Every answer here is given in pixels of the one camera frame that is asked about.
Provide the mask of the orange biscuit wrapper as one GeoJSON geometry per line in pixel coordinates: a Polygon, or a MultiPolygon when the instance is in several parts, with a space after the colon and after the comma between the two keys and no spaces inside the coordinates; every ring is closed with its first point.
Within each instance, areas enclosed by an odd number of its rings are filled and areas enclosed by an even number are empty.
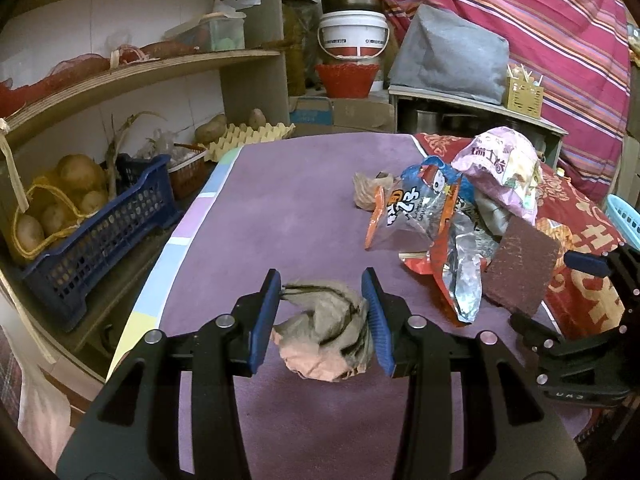
{"type": "Polygon", "coordinates": [[[558,258],[555,266],[564,264],[564,254],[574,249],[573,232],[568,226],[549,218],[536,220],[536,229],[559,243],[558,258]]]}

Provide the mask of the maroon scouring pad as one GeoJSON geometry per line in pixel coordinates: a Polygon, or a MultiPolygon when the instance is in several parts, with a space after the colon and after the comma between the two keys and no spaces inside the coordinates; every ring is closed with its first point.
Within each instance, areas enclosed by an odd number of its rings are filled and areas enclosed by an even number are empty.
{"type": "Polygon", "coordinates": [[[546,296],[559,249],[557,240],[512,217],[483,274],[483,295],[510,312],[533,316],[546,296]]]}

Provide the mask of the grey cloth rag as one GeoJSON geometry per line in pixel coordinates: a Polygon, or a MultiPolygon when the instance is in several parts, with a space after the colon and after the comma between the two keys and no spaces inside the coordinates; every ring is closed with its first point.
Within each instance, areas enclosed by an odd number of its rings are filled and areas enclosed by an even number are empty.
{"type": "Polygon", "coordinates": [[[480,218],[482,218],[489,233],[495,238],[503,237],[503,235],[506,234],[506,229],[509,227],[513,214],[511,214],[505,206],[494,202],[489,196],[480,192],[480,190],[474,191],[474,200],[480,218]]]}

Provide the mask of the red silver foil wrapper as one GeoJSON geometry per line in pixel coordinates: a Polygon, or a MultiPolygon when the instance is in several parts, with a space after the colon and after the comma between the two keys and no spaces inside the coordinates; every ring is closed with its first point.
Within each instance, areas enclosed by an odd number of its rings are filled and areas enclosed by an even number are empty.
{"type": "Polygon", "coordinates": [[[457,197],[442,201],[438,231],[428,252],[401,252],[400,261],[414,274],[431,275],[463,324],[475,321],[482,300],[482,271],[485,264],[478,249],[472,220],[456,211],[457,197]]]}

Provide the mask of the pink white snack bag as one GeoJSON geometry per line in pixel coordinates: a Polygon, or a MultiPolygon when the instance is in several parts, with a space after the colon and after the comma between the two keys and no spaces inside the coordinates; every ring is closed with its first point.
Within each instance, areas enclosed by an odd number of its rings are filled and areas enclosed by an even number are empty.
{"type": "Polygon", "coordinates": [[[544,174],[526,136],[506,127],[489,129],[454,156],[450,165],[495,203],[531,224],[536,222],[538,186],[544,174]]]}

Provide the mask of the black white patterned packet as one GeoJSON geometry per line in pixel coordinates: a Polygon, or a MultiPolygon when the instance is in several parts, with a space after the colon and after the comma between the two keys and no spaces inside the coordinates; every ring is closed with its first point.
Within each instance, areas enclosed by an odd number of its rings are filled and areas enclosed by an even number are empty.
{"type": "Polygon", "coordinates": [[[499,247],[497,237],[489,231],[477,206],[466,200],[460,200],[459,211],[472,221],[476,248],[486,263],[491,263],[499,247]]]}

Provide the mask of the orange clear snack bag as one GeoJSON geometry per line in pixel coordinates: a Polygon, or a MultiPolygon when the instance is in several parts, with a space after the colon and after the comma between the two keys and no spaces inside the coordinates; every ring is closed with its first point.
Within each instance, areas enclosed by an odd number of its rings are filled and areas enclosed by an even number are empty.
{"type": "Polygon", "coordinates": [[[446,203],[451,203],[453,214],[462,200],[472,199],[473,187],[463,174],[438,156],[427,156],[407,167],[390,186],[376,187],[364,248],[372,248],[393,231],[408,231],[430,247],[444,227],[446,203]]]}

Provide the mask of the brown paper ball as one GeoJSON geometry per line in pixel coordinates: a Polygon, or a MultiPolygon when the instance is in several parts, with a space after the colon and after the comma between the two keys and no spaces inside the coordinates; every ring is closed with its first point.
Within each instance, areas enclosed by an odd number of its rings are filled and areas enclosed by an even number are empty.
{"type": "Polygon", "coordinates": [[[341,382],[367,371],[374,348],[369,303],[360,292],[336,281],[298,281],[282,287],[281,299],[298,309],[271,330],[291,372],[341,382]]]}

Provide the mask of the light blue plastic basket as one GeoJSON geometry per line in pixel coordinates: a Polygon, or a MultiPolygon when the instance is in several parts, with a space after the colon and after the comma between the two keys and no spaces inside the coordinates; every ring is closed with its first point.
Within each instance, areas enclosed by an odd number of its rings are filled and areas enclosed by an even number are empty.
{"type": "Polygon", "coordinates": [[[640,249],[640,214],[622,198],[608,194],[604,213],[628,244],[640,249]]]}

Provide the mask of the yellow chopstick holder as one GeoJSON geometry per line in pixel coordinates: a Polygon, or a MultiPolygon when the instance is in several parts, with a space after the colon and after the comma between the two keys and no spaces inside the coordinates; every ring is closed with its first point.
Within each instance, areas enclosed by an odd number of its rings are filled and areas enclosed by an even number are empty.
{"type": "Polygon", "coordinates": [[[506,66],[506,93],[503,104],[508,110],[530,118],[540,119],[544,102],[544,76],[524,65],[506,66]]]}

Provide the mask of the small brown paper scrap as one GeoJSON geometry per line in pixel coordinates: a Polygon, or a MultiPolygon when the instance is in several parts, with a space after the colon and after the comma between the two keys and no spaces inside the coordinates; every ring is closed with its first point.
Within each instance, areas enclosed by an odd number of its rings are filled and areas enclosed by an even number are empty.
{"type": "Polygon", "coordinates": [[[365,211],[374,211],[378,188],[389,191],[398,181],[397,176],[384,171],[379,172],[375,177],[367,177],[365,174],[357,172],[352,177],[356,207],[365,211]]]}

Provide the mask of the striped pink red curtain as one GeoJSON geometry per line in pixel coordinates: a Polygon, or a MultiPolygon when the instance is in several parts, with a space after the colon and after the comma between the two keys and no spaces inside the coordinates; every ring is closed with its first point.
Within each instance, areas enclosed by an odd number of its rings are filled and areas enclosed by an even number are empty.
{"type": "Polygon", "coordinates": [[[541,115],[567,135],[560,165],[597,203],[623,151],[631,96],[622,0],[384,0],[397,38],[420,4],[448,10],[508,40],[510,60],[541,75],[541,115]]]}

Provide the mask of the red plastic basket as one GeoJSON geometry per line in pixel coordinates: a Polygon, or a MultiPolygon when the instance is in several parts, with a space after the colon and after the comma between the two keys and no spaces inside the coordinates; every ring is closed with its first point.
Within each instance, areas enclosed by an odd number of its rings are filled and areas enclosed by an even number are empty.
{"type": "Polygon", "coordinates": [[[330,99],[365,99],[378,73],[378,64],[318,64],[316,72],[330,99]]]}

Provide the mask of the yellow oil jug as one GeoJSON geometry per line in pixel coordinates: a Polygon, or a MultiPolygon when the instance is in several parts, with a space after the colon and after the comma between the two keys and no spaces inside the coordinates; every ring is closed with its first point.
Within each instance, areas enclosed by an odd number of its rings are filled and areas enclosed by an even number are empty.
{"type": "Polygon", "coordinates": [[[301,3],[300,0],[282,0],[285,66],[289,96],[303,96],[306,93],[307,76],[304,52],[306,29],[300,10],[301,3]]]}

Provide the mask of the clear plastic storage box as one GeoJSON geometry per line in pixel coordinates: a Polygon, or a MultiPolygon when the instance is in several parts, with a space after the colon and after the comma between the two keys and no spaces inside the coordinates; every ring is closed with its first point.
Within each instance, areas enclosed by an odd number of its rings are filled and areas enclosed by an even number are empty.
{"type": "Polygon", "coordinates": [[[172,40],[198,48],[200,52],[243,50],[245,48],[243,12],[213,12],[164,32],[172,40]]]}

